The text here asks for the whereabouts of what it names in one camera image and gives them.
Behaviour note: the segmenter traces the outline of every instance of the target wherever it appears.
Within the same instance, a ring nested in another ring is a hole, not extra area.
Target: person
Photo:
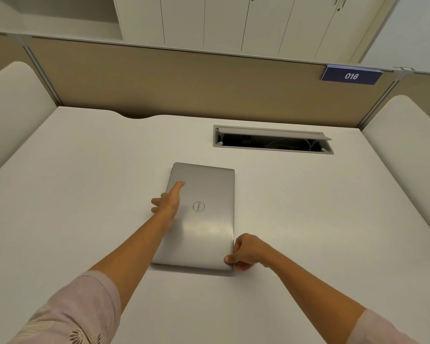
[[[117,249],[56,292],[10,344],[109,344],[180,203],[177,182],[153,198],[153,216]],[[280,278],[328,344],[412,344],[387,320],[304,270],[258,237],[243,234],[224,262],[243,272],[260,263]]]

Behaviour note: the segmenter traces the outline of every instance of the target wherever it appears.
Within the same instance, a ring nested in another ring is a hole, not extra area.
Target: laptop lid
[[[223,259],[234,241],[234,170],[175,163],[166,191],[177,181],[180,208],[153,263],[232,270]]]

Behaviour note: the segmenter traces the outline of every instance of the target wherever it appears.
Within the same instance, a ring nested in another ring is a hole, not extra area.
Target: pink sleeve
[[[57,291],[9,344],[109,344],[120,316],[115,284],[101,272],[85,272]]]
[[[419,344],[371,310],[358,319],[347,344]]]

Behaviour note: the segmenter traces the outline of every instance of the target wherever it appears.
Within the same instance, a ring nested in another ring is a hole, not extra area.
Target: number plate
[[[376,84],[382,71],[378,69],[367,69],[357,66],[327,65],[323,73],[322,81],[357,83],[357,84]]]

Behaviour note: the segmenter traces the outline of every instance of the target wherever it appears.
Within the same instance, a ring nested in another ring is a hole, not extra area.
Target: white desk
[[[323,131],[334,155],[212,147],[213,125]],[[357,129],[59,107],[0,169],[0,343],[150,216],[174,162],[236,170],[257,234],[430,343],[430,228]],[[150,267],[114,343],[322,343],[273,273]]]

